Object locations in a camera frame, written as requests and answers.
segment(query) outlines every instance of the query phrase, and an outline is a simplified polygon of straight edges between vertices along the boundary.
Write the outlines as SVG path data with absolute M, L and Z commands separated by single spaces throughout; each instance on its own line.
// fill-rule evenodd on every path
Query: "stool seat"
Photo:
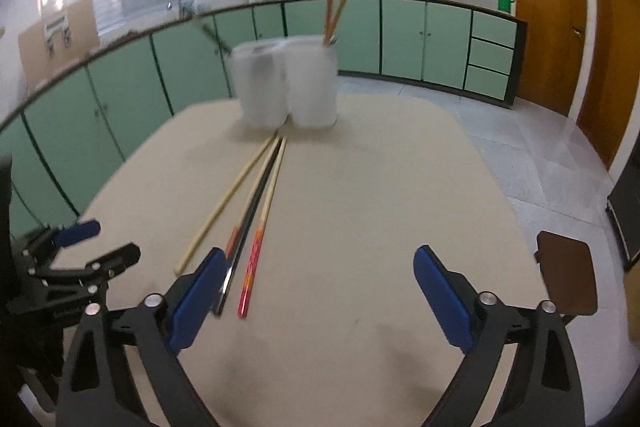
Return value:
M 536 261 L 549 298 L 562 315 L 598 311 L 596 278 L 589 245 L 551 232 L 538 234 Z

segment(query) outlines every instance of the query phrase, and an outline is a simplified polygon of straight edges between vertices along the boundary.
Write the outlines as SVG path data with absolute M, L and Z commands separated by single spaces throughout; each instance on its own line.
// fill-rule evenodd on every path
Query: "brown door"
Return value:
M 578 83 L 587 0 L 517 0 L 529 23 L 518 96 L 565 116 Z
M 634 107 L 640 76 L 640 0 L 598 0 L 593 64 L 578 126 L 609 168 Z

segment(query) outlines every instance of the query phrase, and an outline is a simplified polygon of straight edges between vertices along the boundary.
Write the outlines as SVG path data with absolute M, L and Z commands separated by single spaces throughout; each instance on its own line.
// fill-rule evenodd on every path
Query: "bolt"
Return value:
M 97 315 L 99 311 L 100 304 L 98 304 L 97 302 L 92 302 L 84 309 L 84 313 L 86 313 L 87 315 Z
M 159 306 L 162 302 L 162 296 L 158 293 L 152 293 L 151 295 L 146 296 L 145 306 L 147 308 L 155 308 Z
M 551 301 L 542 301 L 540 306 L 543 312 L 546 313 L 556 313 L 556 305 Z
M 498 301 L 498 298 L 491 292 L 482 292 L 480 294 L 480 302 L 487 306 L 493 306 Z

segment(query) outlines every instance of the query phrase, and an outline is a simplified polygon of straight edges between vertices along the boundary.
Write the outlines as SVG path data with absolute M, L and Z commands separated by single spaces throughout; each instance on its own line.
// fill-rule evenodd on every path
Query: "tile floor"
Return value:
M 604 211 L 613 182 L 577 126 L 516 99 L 513 110 L 423 87 L 381 80 L 340 79 L 340 92 L 423 98 L 455 115 L 511 202 L 531 253 L 541 230 L 580 239 L 591 248 L 598 312 L 577 317 L 568 333 L 584 393 L 587 425 L 606 415 L 640 362 L 629 343 L 623 269 Z

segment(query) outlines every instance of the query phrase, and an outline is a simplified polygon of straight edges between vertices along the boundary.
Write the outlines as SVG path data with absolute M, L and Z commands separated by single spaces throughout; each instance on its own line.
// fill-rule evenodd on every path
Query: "table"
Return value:
M 341 96 L 338 112 L 330 130 L 282 130 L 289 144 L 247 320 L 236 316 L 245 251 L 223 317 L 207 317 L 180 354 L 222 427 L 420 426 L 462 360 L 415 282 L 423 244 L 507 304 L 546 298 L 508 200 L 455 117 L 426 100 L 370 94 Z M 102 233 L 57 264 L 84 265 L 133 241 L 142 258 L 111 282 L 110 309 L 164 293 L 267 135 L 242 123 L 235 101 L 183 111 L 89 206 L 85 217 L 99 219 Z M 210 248 L 224 248 L 249 185 L 191 269 Z M 495 410 L 513 353 L 505 349 L 478 425 Z M 129 354 L 151 420 L 166 425 L 135 349 Z

